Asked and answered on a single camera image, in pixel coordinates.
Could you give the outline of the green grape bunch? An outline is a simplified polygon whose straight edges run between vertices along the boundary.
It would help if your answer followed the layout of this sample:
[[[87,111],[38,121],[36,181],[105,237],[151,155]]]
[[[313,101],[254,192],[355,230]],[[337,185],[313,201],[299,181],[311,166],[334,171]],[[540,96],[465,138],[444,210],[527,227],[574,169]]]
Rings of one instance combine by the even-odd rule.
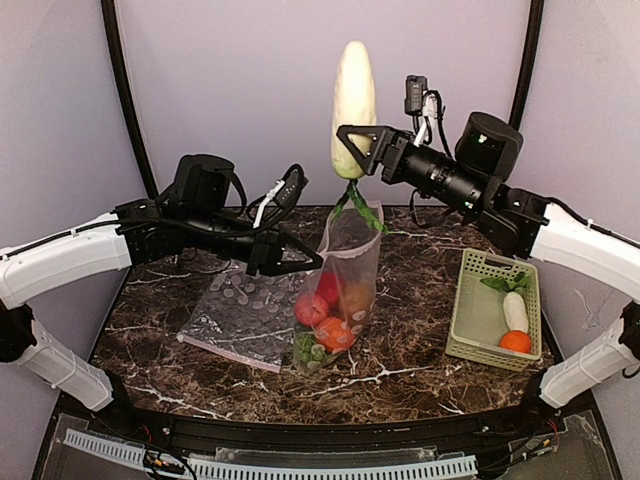
[[[320,363],[325,358],[325,348],[317,342],[312,332],[297,332],[294,335],[294,358],[299,364]]]

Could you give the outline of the orange persimmon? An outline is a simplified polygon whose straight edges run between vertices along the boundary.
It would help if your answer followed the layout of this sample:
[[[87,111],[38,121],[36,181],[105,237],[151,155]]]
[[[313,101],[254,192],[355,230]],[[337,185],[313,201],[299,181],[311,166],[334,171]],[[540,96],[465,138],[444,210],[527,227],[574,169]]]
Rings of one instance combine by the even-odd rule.
[[[314,328],[316,341],[329,353],[348,350],[355,342],[355,335],[348,324],[337,317],[327,317]]]

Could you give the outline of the brown potato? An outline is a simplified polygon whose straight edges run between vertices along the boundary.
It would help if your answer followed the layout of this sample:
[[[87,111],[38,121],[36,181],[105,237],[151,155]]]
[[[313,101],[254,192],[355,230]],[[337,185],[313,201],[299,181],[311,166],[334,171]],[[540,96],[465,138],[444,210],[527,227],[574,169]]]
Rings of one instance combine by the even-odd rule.
[[[365,283],[347,283],[338,303],[341,317],[349,324],[364,324],[372,310],[374,293]]]

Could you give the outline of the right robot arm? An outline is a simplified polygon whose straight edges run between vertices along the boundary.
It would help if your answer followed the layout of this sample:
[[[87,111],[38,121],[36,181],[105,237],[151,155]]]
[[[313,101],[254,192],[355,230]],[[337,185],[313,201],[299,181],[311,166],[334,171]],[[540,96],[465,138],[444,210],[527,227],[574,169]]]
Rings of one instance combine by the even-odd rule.
[[[512,188],[524,139],[503,120],[470,114],[449,157],[404,130],[338,126],[337,139],[367,175],[406,183],[463,214],[498,249],[521,259],[566,267],[630,299],[598,338],[533,382],[536,402],[559,410],[612,375],[639,365],[639,245],[580,217],[565,203]]]

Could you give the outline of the red apple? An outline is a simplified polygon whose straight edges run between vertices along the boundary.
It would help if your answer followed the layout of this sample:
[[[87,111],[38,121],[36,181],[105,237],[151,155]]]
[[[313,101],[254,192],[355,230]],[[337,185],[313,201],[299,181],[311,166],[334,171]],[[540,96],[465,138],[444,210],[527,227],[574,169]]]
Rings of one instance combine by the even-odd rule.
[[[316,294],[322,297],[333,308],[339,303],[344,281],[335,273],[326,272],[320,275]]]

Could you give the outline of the small red tomato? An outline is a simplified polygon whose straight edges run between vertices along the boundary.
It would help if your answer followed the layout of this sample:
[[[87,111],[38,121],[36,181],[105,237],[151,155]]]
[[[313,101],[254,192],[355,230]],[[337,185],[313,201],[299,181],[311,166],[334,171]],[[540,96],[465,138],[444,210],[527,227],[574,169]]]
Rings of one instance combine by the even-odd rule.
[[[315,327],[329,314],[328,302],[318,294],[303,294],[294,305],[296,319],[306,327]]]

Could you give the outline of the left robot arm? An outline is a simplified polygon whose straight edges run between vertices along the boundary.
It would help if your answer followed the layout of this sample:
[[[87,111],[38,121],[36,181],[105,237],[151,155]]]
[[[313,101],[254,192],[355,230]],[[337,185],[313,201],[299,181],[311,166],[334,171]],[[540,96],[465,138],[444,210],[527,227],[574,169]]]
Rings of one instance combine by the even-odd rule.
[[[279,223],[296,206],[307,180],[292,165],[264,198],[277,214],[241,220],[246,195],[231,161],[186,155],[156,198],[115,207],[80,226],[1,251],[1,361],[25,368],[53,389],[100,412],[129,402],[120,380],[88,364],[35,318],[33,298],[108,271],[145,265],[186,249],[236,260],[249,275],[315,270],[323,259]]]

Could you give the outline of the dotted zip bag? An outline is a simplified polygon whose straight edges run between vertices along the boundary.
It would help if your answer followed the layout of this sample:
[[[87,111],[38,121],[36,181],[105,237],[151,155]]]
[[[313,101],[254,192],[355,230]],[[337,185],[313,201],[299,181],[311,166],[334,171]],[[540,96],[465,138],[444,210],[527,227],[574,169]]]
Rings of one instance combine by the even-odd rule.
[[[382,205],[367,204],[367,217],[351,201],[329,215],[318,253],[294,304],[292,362],[310,375],[347,352],[365,330],[374,309],[382,231]]]

